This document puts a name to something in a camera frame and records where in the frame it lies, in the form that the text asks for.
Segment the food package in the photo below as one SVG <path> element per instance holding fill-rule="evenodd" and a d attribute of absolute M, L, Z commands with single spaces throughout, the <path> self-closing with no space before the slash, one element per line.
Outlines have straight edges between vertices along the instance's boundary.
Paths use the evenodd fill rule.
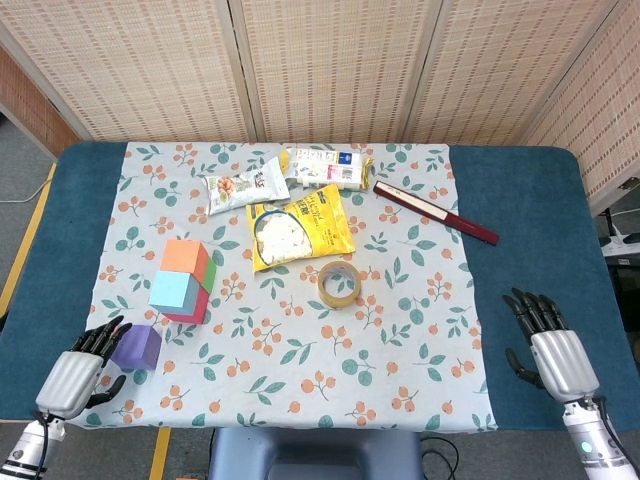
<path fill-rule="evenodd" d="M 340 192 L 328 185 L 283 208 L 247 205 L 253 238 L 253 271 L 297 258 L 355 250 Z"/>
<path fill-rule="evenodd" d="M 233 177 L 209 176 L 203 180 L 209 196 L 207 215 L 249 203 L 290 198 L 278 158 L 269 160 L 258 170 L 239 173 Z"/>
<path fill-rule="evenodd" d="M 369 188 L 373 159 L 361 153 L 288 148 L 279 158 L 284 177 L 304 187 L 334 184 L 349 190 Z"/>

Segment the stacked blocks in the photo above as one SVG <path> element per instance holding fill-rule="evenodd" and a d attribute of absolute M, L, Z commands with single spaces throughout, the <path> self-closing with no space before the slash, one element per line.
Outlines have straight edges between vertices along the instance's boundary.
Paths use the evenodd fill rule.
<path fill-rule="evenodd" d="M 215 273 L 215 264 L 201 242 L 169 240 L 149 305 L 175 322 L 202 323 Z"/>
<path fill-rule="evenodd" d="M 111 356 L 120 368 L 154 370 L 162 339 L 149 325 L 134 325 L 124 334 Z"/>

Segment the robotic hand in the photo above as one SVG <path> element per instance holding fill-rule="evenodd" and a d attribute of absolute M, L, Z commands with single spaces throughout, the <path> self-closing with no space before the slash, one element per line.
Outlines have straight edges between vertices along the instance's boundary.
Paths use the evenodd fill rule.
<path fill-rule="evenodd" d="M 126 380 L 124 375 L 104 393 L 93 394 L 93 390 L 118 342 L 131 328 L 126 323 L 116 331 L 123 318 L 118 316 L 85 332 L 69 351 L 58 357 L 36 398 L 36 421 L 27 425 L 0 468 L 0 480 L 40 480 L 64 440 L 64 422 L 118 394 Z"/>
<path fill-rule="evenodd" d="M 605 407 L 605 398 L 594 396 L 600 383 L 587 353 L 569 330 L 556 304 L 514 288 L 515 299 L 502 298 L 516 315 L 540 373 L 525 370 L 511 348 L 507 361 L 518 378 L 546 389 L 564 404 L 564 424 L 591 480 L 640 478 L 638 467 L 616 435 Z"/>

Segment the red pen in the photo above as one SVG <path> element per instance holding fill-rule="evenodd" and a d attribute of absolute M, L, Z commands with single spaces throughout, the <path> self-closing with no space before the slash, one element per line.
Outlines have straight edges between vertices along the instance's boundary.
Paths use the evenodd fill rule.
<path fill-rule="evenodd" d="M 415 195 L 392 187 L 388 183 L 378 180 L 373 186 L 373 191 L 382 197 L 388 198 L 389 200 L 408 208 L 409 210 L 413 210 L 416 213 L 432 218 L 437 222 L 444 223 L 451 228 L 455 228 L 462 233 L 471 235 L 472 237 L 482 240 L 483 242 L 487 242 L 490 245 L 498 244 L 500 237 L 491 230 L 487 230 L 480 225 L 459 217 L 455 213 L 451 213 L 444 208 L 440 208 L 420 197 L 416 197 Z"/>

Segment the robot finger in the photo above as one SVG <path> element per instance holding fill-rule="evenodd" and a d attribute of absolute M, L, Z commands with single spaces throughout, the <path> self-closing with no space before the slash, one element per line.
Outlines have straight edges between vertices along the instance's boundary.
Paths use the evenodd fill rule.
<path fill-rule="evenodd" d="M 520 380 L 524 380 L 531 385 L 535 385 L 537 388 L 544 389 L 544 383 L 542 383 L 542 378 L 538 372 L 534 372 L 532 370 L 526 370 L 520 360 L 518 360 L 518 356 L 516 352 L 513 351 L 512 348 L 507 348 L 504 351 L 507 362 L 509 366 L 513 369 L 514 373 Z"/>
<path fill-rule="evenodd" d="M 560 313 L 560 309 L 556 305 L 556 302 L 551 300 L 549 297 L 546 297 L 545 295 L 540 295 L 540 300 L 541 303 L 544 303 L 546 304 L 546 306 L 548 306 L 549 310 L 551 311 L 551 315 L 554 317 L 554 320 L 560 330 L 568 330 L 569 327 L 567 327 L 567 323 L 565 322 L 562 313 Z"/>
<path fill-rule="evenodd" d="M 527 339 L 527 343 L 531 345 L 531 335 L 536 333 L 536 331 L 533 328 L 533 325 L 531 324 L 527 313 L 524 311 L 520 303 L 517 300 L 511 298 L 509 295 L 503 295 L 502 299 L 507 305 L 509 305 L 509 307 L 515 314 L 516 319 L 518 320 L 518 324 L 520 325 L 520 329 L 522 330 L 524 337 Z"/>
<path fill-rule="evenodd" d="M 532 295 L 532 297 L 535 298 L 536 305 L 538 306 L 538 308 L 540 309 L 540 312 L 542 313 L 542 318 L 544 322 L 547 325 L 549 325 L 549 328 L 551 330 L 564 330 L 562 328 L 562 324 L 557 321 L 557 317 L 551 310 L 551 307 L 549 307 L 549 304 L 543 300 L 544 296 Z"/>
<path fill-rule="evenodd" d="M 73 344 L 73 346 L 69 350 L 71 352 L 80 351 L 80 348 L 82 348 L 82 345 L 84 344 L 84 342 L 87 341 L 87 339 L 91 336 L 92 333 L 93 333 L 93 329 L 92 330 L 87 330 L 86 332 L 84 332 L 82 335 L 80 335 L 78 337 L 76 342 Z"/>
<path fill-rule="evenodd" d="M 109 390 L 104 393 L 96 393 L 94 395 L 91 395 L 91 397 L 89 397 L 89 401 L 87 402 L 87 406 L 84 408 L 93 408 L 96 405 L 102 405 L 103 403 L 107 403 L 113 400 L 113 397 L 115 397 L 122 389 L 122 386 L 124 385 L 126 379 L 127 377 L 125 377 L 124 375 L 120 375 L 118 378 L 116 378 L 115 382 L 113 382 L 113 385 L 111 385 Z"/>
<path fill-rule="evenodd" d="M 545 330 L 547 330 L 544 323 L 542 323 L 542 319 L 540 318 L 540 315 L 538 315 L 538 312 L 536 311 L 537 308 L 533 305 L 533 303 L 531 303 L 531 300 L 529 300 L 529 298 L 524 294 L 524 292 L 522 292 L 521 290 L 518 290 L 517 288 L 512 288 L 511 291 L 516 296 L 516 298 L 520 300 L 520 303 L 522 304 L 522 307 L 524 308 L 525 312 L 529 314 L 531 323 L 533 324 L 537 332 L 544 332 Z"/>
<path fill-rule="evenodd" d="M 96 338 L 93 346 L 91 347 L 90 353 L 97 355 L 104 348 L 106 343 L 109 341 L 109 337 L 111 337 L 111 334 L 123 319 L 124 316 L 118 315 L 116 318 L 107 323 L 104 330 L 102 330 L 100 335 L 98 335 L 98 337 Z"/>
<path fill-rule="evenodd" d="M 525 296 L 531 301 L 532 309 L 542 319 L 542 323 L 546 330 L 558 330 L 558 327 L 553 320 L 553 316 L 545 312 L 545 308 L 542 302 L 531 292 L 525 292 Z"/>
<path fill-rule="evenodd" d="M 118 346 L 118 342 L 122 340 L 122 337 L 124 336 L 125 333 L 129 331 L 131 326 L 132 325 L 130 323 L 125 323 L 124 325 L 121 325 L 120 328 L 116 331 L 116 333 L 114 333 L 113 336 L 109 339 L 109 341 L 105 344 L 102 350 L 100 350 L 100 353 L 97 354 L 98 356 L 104 359 L 104 361 L 102 362 L 102 366 L 107 364 L 107 361 L 109 360 L 109 358 L 111 358 L 111 355 L 113 354 L 116 347 Z"/>
<path fill-rule="evenodd" d="M 80 348 L 78 349 L 78 351 L 80 352 L 89 352 L 91 351 L 91 347 L 93 346 L 94 342 L 96 341 L 96 338 L 98 338 L 98 335 L 100 335 L 102 333 L 102 331 L 105 329 L 106 325 L 100 325 L 97 328 L 94 328 L 93 330 L 90 330 L 90 334 L 84 339 L 84 342 L 82 343 L 82 345 L 80 346 Z"/>

